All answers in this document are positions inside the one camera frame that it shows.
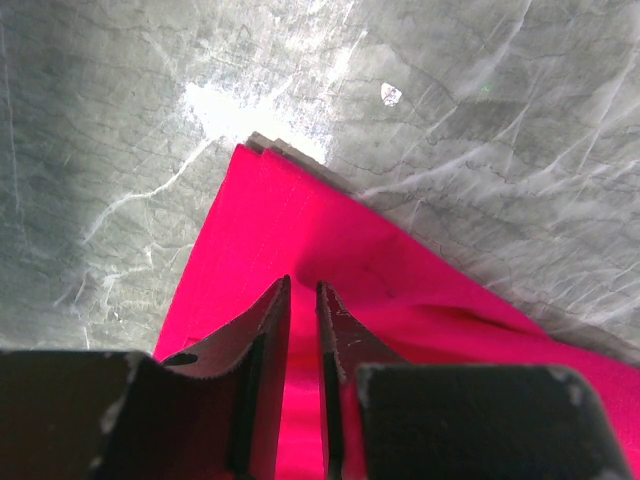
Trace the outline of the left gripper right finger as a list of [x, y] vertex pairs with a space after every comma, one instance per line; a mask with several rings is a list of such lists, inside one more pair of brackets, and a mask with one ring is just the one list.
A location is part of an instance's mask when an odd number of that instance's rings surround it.
[[316, 288], [323, 462], [328, 479], [366, 479], [357, 371], [365, 364], [408, 361], [347, 310], [327, 282]]

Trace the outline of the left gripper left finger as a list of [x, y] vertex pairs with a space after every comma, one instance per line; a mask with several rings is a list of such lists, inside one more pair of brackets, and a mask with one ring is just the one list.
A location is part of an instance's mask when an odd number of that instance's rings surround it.
[[290, 319], [284, 276], [237, 318], [163, 360], [194, 382], [194, 421], [181, 442], [204, 462], [196, 478], [274, 478]]

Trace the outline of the magenta t-shirt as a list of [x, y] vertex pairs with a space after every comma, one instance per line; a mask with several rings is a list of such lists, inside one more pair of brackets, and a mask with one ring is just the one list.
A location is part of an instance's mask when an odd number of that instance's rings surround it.
[[417, 363], [561, 364], [600, 395], [639, 464], [639, 372], [551, 339], [534, 321], [400, 228], [284, 157], [238, 147], [179, 282], [154, 354], [164, 359], [246, 311], [278, 278], [292, 283], [275, 475], [324, 475], [315, 290]]

